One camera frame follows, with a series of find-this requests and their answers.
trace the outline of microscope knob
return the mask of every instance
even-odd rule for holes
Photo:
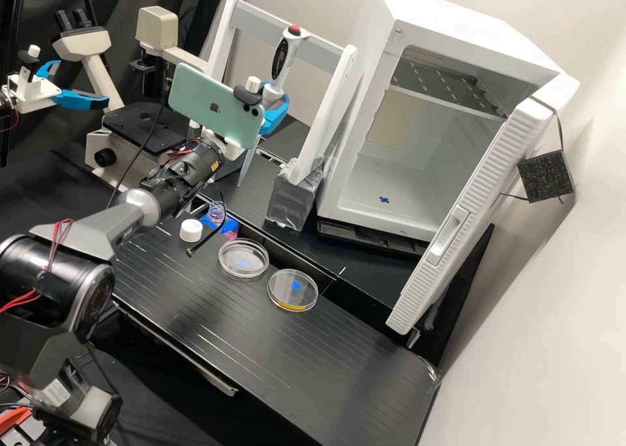
[[[111,148],[104,148],[96,151],[93,158],[96,160],[96,164],[100,167],[110,166],[111,164],[115,164],[115,161],[117,161],[115,151]]]
[[[261,80],[256,76],[248,76],[246,81],[246,91],[252,94],[258,94],[261,89]]]

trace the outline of fridge door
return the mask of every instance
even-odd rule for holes
[[[534,97],[561,112],[579,82],[565,73],[545,84]],[[536,101],[523,100],[502,124],[489,148],[450,208],[443,224],[406,282],[387,325],[406,334],[458,271],[513,185],[517,164],[531,151],[553,113]]]

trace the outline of robotic arm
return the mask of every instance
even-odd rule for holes
[[[223,161],[218,144],[194,140],[138,188],[122,193],[115,206],[73,222],[49,271],[53,224],[0,244],[0,305],[31,288],[41,295],[0,314],[0,332],[8,335],[0,370],[31,395],[35,417],[56,436],[71,444],[99,444],[122,404],[119,395],[88,384],[67,357],[84,351],[109,301],[114,248],[180,214]]]

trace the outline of petri dish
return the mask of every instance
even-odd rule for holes
[[[222,268],[238,278],[254,278],[269,266],[269,255],[262,245],[250,239],[228,241],[218,253]]]
[[[300,270],[278,270],[267,283],[267,294],[278,307],[304,312],[315,306],[318,286],[313,278]]]

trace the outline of smartphone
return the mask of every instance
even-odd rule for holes
[[[170,89],[170,107],[243,149],[256,143],[265,110],[235,98],[233,90],[208,75],[179,63]]]

